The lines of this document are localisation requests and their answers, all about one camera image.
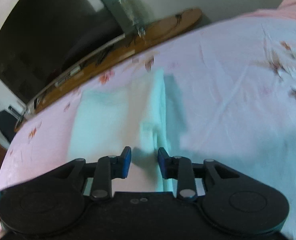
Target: pink fabric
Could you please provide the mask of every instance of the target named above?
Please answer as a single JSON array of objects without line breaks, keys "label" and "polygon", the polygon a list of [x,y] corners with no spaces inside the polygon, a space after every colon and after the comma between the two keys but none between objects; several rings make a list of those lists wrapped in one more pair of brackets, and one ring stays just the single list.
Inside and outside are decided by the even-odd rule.
[{"label": "pink fabric", "polygon": [[[285,2],[294,8],[296,4],[288,1],[281,8],[290,15]],[[0,187],[69,161],[70,133],[83,89],[111,91],[160,67],[165,72],[171,155],[194,162],[207,157],[254,158],[262,138],[296,128],[296,98],[270,68],[264,51],[264,33],[277,41],[296,42],[296,21],[279,18],[252,14],[198,29],[93,78],[22,127],[2,164]]]},{"label": "pink fabric", "polygon": [[277,9],[257,10],[252,13],[244,14],[241,17],[249,16],[296,20],[296,0],[283,0]]}]

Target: black chair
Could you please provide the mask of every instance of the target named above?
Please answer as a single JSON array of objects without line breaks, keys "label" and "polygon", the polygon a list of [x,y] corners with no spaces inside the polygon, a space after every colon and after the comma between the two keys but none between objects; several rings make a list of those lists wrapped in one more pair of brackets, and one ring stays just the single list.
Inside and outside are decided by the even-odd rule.
[{"label": "black chair", "polygon": [[15,137],[14,131],[17,118],[6,110],[0,111],[0,132],[10,143]]}]

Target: folded towel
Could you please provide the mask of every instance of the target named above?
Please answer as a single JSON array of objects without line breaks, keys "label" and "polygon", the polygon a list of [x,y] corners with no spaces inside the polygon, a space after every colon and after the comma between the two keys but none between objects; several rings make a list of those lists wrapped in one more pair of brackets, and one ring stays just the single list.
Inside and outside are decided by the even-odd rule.
[{"label": "folded towel", "polygon": [[163,70],[151,72],[112,93],[85,90],[72,129],[68,160],[96,162],[132,148],[126,179],[114,179],[113,191],[171,191],[161,177],[157,149],[165,147],[166,96]]}]

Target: mint green towel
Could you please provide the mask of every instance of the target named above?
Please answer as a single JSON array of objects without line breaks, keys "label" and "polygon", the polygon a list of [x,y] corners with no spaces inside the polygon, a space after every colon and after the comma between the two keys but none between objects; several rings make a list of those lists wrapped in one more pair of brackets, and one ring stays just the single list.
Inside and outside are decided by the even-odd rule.
[{"label": "mint green towel", "polygon": [[166,95],[163,70],[133,80],[111,93],[85,90],[72,129],[68,161],[120,155],[132,148],[126,179],[114,179],[113,191],[172,191],[161,177],[159,147],[167,149]]}]

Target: television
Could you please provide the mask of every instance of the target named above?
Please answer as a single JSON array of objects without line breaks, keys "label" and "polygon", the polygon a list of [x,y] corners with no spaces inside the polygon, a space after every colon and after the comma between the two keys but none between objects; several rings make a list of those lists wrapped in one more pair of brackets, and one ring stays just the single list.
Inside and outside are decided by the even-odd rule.
[{"label": "television", "polygon": [[27,104],[124,37],[102,0],[19,0],[0,30],[0,79]]}]

